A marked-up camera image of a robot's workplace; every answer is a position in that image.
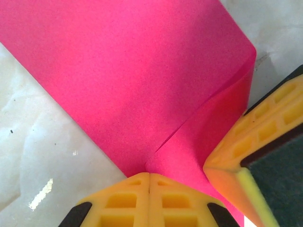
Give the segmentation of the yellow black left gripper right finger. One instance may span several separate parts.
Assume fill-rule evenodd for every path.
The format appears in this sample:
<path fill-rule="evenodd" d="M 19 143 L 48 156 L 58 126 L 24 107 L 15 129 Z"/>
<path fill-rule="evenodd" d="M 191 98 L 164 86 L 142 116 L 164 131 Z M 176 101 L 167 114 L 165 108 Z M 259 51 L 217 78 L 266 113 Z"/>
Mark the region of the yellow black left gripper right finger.
<path fill-rule="evenodd" d="M 239 227 L 218 199 L 150 174 L 149 227 Z"/>

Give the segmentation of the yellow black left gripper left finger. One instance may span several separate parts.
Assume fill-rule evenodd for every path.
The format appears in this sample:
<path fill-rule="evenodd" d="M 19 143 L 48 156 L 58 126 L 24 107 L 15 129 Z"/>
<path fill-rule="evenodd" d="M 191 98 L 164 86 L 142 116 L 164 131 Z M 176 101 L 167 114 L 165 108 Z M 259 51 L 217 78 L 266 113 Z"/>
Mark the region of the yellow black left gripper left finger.
<path fill-rule="evenodd" d="M 58 227 L 148 227 L 149 173 L 139 173 L 81 199 Z"/>

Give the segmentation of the pink square paper sheet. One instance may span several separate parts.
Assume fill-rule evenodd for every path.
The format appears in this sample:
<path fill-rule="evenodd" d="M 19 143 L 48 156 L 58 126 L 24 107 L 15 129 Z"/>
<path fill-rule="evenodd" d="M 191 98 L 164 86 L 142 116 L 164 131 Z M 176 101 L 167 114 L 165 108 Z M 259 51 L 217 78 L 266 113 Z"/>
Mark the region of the pink square paper sheet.
<path fill-rule="evenodd" d="M 0 0 L 0 42 L 126 175 L 214 195 L 256 50 L 220 0 Z"/>

